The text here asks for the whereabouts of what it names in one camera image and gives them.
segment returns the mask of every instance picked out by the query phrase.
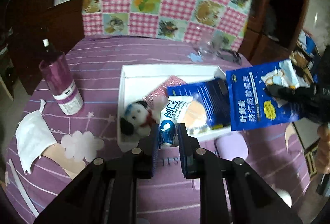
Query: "black robotic gripper holding packet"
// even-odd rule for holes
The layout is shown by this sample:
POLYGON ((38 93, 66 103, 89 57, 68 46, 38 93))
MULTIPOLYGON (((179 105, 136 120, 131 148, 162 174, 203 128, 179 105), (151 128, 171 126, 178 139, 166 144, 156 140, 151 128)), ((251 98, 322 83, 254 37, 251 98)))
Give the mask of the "black robotic gripper holding packet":
MULTIPOLYGON (((311 84, 309 88, 286 88, 276 84, 267 86, 267 94, 289 102, 299 104, 301 117, 306 117, 319 124, 330 122, 330 84, 311 84)), ((330 196, 330 174, 322 175, 316 192, 322 196, 330 196)))
MULTIPOLYGON (((179 153, 186 179, 200 179, 202 224, 302 224, 297 214, 241 158, 218 158, 178 124, 179 153), (231 212, 228 212, 226 182, 231 212)), ((121 158, 94 159, 40 213, 34 224, 134 224, 136 181, 156 169, 159 125, 121 158)))

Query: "bottle label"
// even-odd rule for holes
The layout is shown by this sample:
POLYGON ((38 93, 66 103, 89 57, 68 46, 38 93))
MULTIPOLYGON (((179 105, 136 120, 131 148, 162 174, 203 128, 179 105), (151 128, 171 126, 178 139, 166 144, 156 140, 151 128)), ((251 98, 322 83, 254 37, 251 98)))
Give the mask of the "bottle label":
POLYGON ((73 80, 70 86, 65 89, 62 94, 56 96, 53 95, 53 97, 66 115, 76 114, 84 103, 73 80))

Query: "red scarf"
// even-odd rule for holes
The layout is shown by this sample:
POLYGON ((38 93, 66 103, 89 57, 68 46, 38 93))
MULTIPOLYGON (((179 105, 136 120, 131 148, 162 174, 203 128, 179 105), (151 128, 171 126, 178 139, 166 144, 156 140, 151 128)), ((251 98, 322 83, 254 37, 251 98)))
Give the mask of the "red scarf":
POLYGON ((156 121, 153 119, 153 117, 152 117, 152 111, 149 109, 148 110, 148 116, 146 117, 146 121, 143 124, 141 124, 140 126, 141 127, 146 127, 146 126, 151 127, 151 125, 153 123, 156 123, 156 121))

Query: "dog's black ear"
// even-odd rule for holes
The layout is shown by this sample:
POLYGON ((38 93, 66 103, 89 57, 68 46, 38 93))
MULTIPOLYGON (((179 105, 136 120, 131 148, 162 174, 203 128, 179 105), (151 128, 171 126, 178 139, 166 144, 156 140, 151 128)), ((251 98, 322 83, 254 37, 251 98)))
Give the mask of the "dog's black ear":
POLYGON ((135 103, 137 103, 137 104, 141 104, 143 107, 145 107, 145 109, 148 108, 148 103, 145 102, 145 101, 143 101, 143 100, 139 100, 139 101, 137 101, 137 102, 135 102, 135 103))
POLYGON ((134 133, 134 126, 124 118, 120 118, 120 130, 123 134, 131 136, 134 133))

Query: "white tray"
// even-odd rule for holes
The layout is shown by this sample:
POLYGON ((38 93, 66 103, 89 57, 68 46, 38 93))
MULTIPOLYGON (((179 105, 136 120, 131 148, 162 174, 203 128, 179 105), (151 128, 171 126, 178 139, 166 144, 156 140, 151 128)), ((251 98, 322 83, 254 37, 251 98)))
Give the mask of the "white tray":
MULTIPOLYGON (((130 103, 141 100, 163 83, 169 76, 175 75, 187 83, 209 81, 214 78, 226 79, 226 74, 215 65, 193 64, 141 64, 123 65, 120 76, 118 113, 117 113, 117 142, 123 152, 135 148, 139 136, 125 136, 120 131, 120 116, 130 103)), ((194 136, 199 142, 214 139, 231 132, 231 126, 211 130, 194 136)))

